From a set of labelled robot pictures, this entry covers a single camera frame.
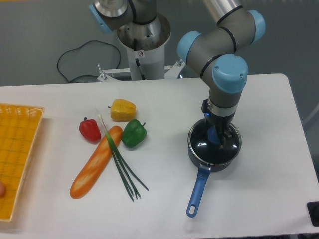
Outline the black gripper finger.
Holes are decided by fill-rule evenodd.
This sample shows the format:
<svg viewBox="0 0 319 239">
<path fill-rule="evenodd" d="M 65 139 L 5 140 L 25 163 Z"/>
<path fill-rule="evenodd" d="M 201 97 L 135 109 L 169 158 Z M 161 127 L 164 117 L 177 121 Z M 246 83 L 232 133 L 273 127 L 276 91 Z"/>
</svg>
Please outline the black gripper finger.
<svg viewBox="0 0 319 239">
<path fill-rule="evenodd" d="M 221 134 L 221 144 L 224 151 L 230 151 L 233 145 L 233 134 L 231 129 L 225 129 Z"/>
</svg>

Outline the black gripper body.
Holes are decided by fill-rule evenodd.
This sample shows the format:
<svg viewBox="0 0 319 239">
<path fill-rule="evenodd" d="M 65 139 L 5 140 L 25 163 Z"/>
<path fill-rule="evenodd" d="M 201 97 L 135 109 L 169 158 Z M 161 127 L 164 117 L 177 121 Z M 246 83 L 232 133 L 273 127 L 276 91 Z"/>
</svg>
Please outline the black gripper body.
<svg viewBox="0 0 319 239">
<path fill-rule="evenodd" d="M 210 99 L 203 100 L 201 110 L 204 113 L 205 128 L 215 127 L 217 134 L 228 129 L 235 115 L 235 106 L 222 108 L 215 105 Z"/>
</svg>

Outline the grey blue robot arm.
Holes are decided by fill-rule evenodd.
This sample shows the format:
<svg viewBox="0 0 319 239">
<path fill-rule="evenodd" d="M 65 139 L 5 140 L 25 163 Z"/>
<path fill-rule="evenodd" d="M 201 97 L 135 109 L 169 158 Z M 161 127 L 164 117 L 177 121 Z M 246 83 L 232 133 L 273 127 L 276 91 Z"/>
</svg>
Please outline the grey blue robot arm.
<svg viewBox="0 0 319 239">
<path fill-rule="evenodd" d="M 188 32 L 179 41 L 177 53 L 209 87 L 202 104 L 207 137 L 226 150 L 235 142 L 229 127 L 248 75 L 246 61 L 235 53 L 259 40 L 266 25 L 261 14 L 245 10 L 238 0 L 207 0 L 205 5 L 217 29 L 206 36 Z M 164 77 L 163 48 L 171 29 L 154 0 L 97 0 L 89 10 L 99 28 L 104 33 L 115 31 L 126 47 L 133 80 Z"/>
</svg>

